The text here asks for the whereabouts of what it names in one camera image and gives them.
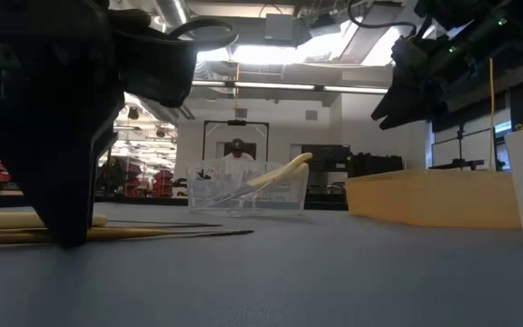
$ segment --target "white shirt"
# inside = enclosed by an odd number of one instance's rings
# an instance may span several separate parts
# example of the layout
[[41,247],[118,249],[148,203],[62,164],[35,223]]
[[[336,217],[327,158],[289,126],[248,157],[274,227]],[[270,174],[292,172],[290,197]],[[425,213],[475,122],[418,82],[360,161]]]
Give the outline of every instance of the white shirt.
[[232,178],[232,187],[239,187],[247,182],[247,173],[250,171],[250,162],[253,161],[247,153],[243,153],[241,157],[236,158],[233,154],[227,154],[223,157],[225,161],[225,174]]

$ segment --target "tan plastic container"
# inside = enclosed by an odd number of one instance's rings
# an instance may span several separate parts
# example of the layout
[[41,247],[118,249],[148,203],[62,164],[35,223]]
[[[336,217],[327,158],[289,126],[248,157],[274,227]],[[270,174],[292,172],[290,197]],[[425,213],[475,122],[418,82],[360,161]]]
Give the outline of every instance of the tan plastic container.
[[512,176],[460,170],[407,170],[351,178],[349,211],[429,227],[521,228]]

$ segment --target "wooden stick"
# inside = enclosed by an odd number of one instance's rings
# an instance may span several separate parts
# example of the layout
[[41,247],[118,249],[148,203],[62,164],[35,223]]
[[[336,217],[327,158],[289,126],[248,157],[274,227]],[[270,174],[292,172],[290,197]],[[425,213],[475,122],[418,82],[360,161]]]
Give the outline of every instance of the wooden stick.
[[[95,214],[92,219],[93,227],[106,225],[108,217],[102,214]],[[42,228],[44,224],[37,213],[6,213],[0,212],[0,229],[20,229],[20,228]]]
[[166,225],[166,228],[190,228],[190,227],[221,227],[222,224],[220,223],[180,223],[180,222],[157,222],[157,221],[133,221],[133,220],[114,220],[111,219],[108,221],[108,223],[138,223],[138,224],[153,224],[157,225],[156,228],[163,228],[164,225]]
[[[91,242],[115,241],[132,238],[160,237],[205,237],[239,235],[253,233],[252,230],[229,231],[166,231],[143,228],[94,227],[88,231],[87,240]],[[0,244],[50,243],[51,238],[45,228],[0,230]]]

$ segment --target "blue table surface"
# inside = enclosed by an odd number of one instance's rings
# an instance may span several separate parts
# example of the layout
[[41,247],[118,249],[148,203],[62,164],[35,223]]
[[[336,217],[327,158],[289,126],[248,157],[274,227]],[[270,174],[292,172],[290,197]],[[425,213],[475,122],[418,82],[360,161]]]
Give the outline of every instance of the blue table surface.
[[116,203],[95,210],[255,233],[68,252],[0,247],[0,326],[523,326],[520,231],[419,228],[345,212],[224,218]]

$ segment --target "white wall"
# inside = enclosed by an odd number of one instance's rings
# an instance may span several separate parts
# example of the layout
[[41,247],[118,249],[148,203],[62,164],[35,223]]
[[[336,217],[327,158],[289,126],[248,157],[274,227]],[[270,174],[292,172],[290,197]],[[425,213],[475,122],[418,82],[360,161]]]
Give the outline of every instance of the white wall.
[[[185,165],[202,159],[202,131],[204,120],[227,121],[235,119],[233,100],[208,102],[203,99],[188,99],[185,104],[197,120],[179,123],[175,178],[186,175]],[[286,164],[290,161],[292,144],[329,144],[330,108],[316,101],[280,101],[277,104],[266,100],[242,100],[241,108],[248,109],[249,122],[270,123],[270,162]],[[306,110],[318,111],[318,121],[306,121]],[[205,158],[215,157],[217,143],[230,142],[239,137],[246,143],[256,143],[257,158],[265,160],[265,138],[252,125],[220,125],[207,136]]]
[[[266,100],[243,100],[239,106],[248,109],[248,121],[270,123],[270,162],[289,162],[292,144],[349,144],[355,154],[399,155],[408,168],[425,168],[432,136],[429,124],[416,122],[382,131],[379,123],[370,118],[381,99],[380,95],[343,94],[332,108],[313,101],[275,104]],[[175,177],[185,176],[186,163],[202,159],[203,120],[227,121],[235,116],[233,100],[188,99],[186,104],[197,120],[179,123]],[[318,111],[318,121],[306,121],[306,110]],[[256,143],[257,157],[265,159],[265,139],[258,131],[250,126],[226,125],[207,136],[205,158],[215,157],[217,143],[230,142],[235,137]]]
[[342,95],[331,106],[329,124],[331,144],[342,144]]
[[342,142],[352,152],[373,155],[402,156],[407,168],[426,168],[429,138],[427,122],[415,122],[389,130],[381,130],[380,122],[370,118],[382,95],[342,95]]

